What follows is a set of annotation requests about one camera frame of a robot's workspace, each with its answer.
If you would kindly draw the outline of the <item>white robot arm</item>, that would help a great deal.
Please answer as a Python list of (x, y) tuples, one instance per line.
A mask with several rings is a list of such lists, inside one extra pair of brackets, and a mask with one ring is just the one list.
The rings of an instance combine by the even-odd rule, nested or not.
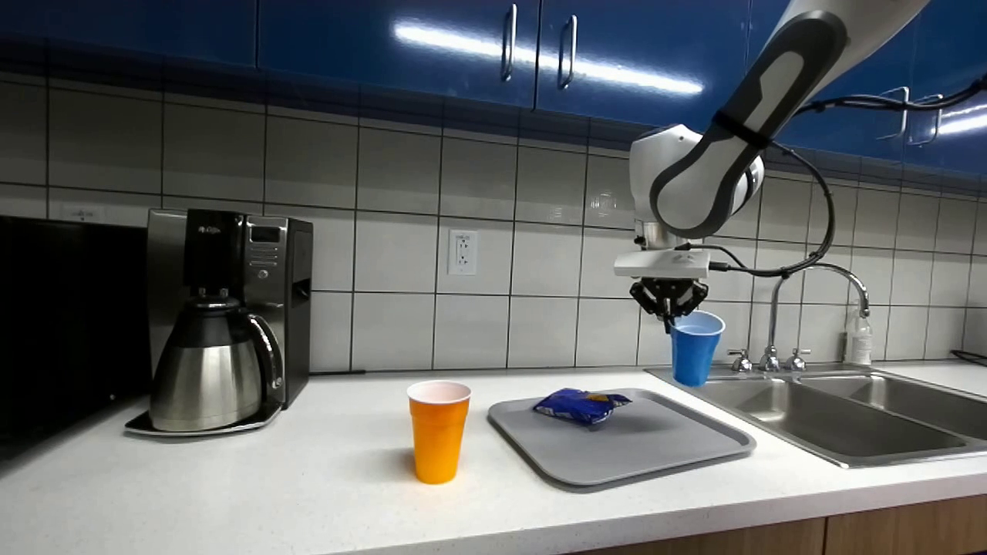
[(763, 188), (763, 152), (837, 77), (878, 52), (927, 0), (789, 0), (732, 98), (704, 133), (665, 127), (630, 144), (639, 253), (614, 262), (665, 331), (710, 292), (712, 239)]

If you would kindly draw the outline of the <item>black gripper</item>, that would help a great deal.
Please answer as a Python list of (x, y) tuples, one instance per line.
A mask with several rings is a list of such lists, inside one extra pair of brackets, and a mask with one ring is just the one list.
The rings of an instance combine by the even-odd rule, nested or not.
[(672, 333), (681, 314), (690, 314), (710, 288), (690, 277), (642, 277), (630, 288), (630, 296), (664, 320), (664, 331)]

